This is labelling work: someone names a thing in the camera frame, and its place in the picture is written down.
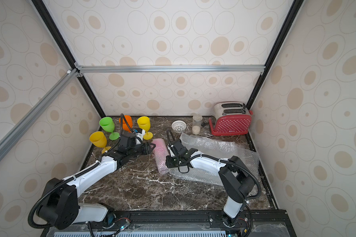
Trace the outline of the pink bubble glass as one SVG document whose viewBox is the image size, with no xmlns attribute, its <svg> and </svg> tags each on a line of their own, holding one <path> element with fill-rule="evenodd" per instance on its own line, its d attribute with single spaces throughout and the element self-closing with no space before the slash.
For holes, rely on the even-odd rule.
<svg viewBox="0 0 356 237">
<path fill-rule="evenodd" d="M 162 175 L 169 172 L 166 166 L 166 157 L 170 154 L 168 152 L 165 141 L 162 138 L 153 139 L 152 143 L 156 145 L 153 149 L 153 154 L 155 157 L 158 172 Z"/>
</svg>

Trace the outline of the orange bubble glass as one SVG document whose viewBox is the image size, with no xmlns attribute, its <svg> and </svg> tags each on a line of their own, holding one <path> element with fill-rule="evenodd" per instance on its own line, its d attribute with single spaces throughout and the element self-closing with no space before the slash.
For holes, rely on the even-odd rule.
<svg viewBox="0 0 356 237">
<path fill-rule="evenodd" d="M 119 123 L 122 125 L 123 130 L 132 132 L 133 122 L 129 115 L 125 115 L 123 118 L 119 118 Z"/>
</svg>

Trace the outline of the yellow bubble glass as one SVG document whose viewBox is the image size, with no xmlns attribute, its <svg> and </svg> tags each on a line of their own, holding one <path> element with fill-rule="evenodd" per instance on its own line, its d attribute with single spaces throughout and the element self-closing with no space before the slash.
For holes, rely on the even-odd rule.
<svg viewBox="0 0 356 237">
<path fill-rule="evenodd" d="M 151 123 L 150 123 L 150 118 L 147 116 L 143 116 L 138 118 L 137 124 L 140 129 L 143 130 L 143 139 L 144 140 L 150 140 L 153 138 L 153 133 L 149 132 Z"/>
</svg>

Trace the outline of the beige bubble glass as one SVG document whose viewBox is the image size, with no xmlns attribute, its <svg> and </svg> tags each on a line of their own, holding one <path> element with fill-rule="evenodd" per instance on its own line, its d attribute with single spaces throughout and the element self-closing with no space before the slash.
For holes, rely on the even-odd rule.
<svg viewBox="0 0 356 237">
<path fill-rule="evenodd" d="M 94 146 L 98 148 L 102 148 L 101 150 L 102 154 L 108 152 L 111 149 L 110 146 L 107 146 L 107 138 L 105 137 L 102 131 L 97 131 L 92 133 L 90 135 L 89 140 Z"/>
</svg>

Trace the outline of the green wine glass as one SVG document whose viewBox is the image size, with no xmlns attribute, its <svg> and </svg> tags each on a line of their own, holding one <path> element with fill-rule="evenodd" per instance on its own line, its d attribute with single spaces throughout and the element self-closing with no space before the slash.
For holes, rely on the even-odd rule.
<svg viewBox="0 0 356 237">
<path fill-rule="evenodd" d="M 118 132 L 115 132 L 115 124 L 111 117 L 104 117 L 99 121 L 101 128 L 109 133 L 110 140 L 117 140 L 120 137 Z"/>
</svg>

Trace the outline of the clear bubble wrap sheet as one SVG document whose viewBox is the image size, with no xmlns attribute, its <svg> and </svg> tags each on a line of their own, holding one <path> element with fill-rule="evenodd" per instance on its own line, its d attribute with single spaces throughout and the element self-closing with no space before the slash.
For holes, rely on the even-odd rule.
<svg viewBox="0 0 356 237">
<path fill-rule="evenodd" d="M 229 159 L 232 156 L 237 156 L 244 162 L 250 172 L 256 178 L 259 178 L 259 155 L 256 152 L 245 149 L 242 145 L 238 145 L 235 142 L 219 141 L 185 133 L 180 136 L 180 139 L 182 144 L 188 149 L 195 148 L 216 158 Z M 202 169 L 191 168 L 188 170 L 186 167 L 171 168 L 169 169 L 169 173 L 183 180 L 218 186 L 222 185 L 218 174 L 213 174 Z"/>
</svg>

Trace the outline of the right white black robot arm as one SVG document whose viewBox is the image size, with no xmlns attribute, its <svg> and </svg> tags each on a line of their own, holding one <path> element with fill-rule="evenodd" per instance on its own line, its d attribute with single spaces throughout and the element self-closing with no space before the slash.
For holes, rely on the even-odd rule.
<svg viewBox="0 0 356 237">
<path fill-rule="evenodd" d="M 220 159 L 207 155 L 197 149 L 187 149 L 180 139 L 168 143 L 170 154 L 166 157 L 168 168 L 196 168 L 217 174 L 227 193 L 223 207 L 224 222 L 233 223 L 239 212 L 246 207 L 247 201 L 261 196 L 262 188 L 255 175 L 237 156 Z"/>
</svg>

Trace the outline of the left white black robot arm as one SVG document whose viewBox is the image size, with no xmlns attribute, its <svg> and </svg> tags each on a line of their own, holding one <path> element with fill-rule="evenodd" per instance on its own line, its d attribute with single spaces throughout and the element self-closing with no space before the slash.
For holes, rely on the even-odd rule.
<svg viewBox="0 0 356 237">
<path fill-rule="evenodd" d="M 47 182 L 42 197 L 29 212 L 29 226 L 63 230 L 76 223 L 97 222 L 105 228 L 112 227 L 116 218 L 113 208 L 100 203 L 80 203 L 79 197 L 105 176 L 138 156 L 151 154 L 155 148 L 154 143 L 143 142 L 137 134 L 121 135 L 116 145 L 94 164 L 64 179 L 53 178 Z"/>
</svg>

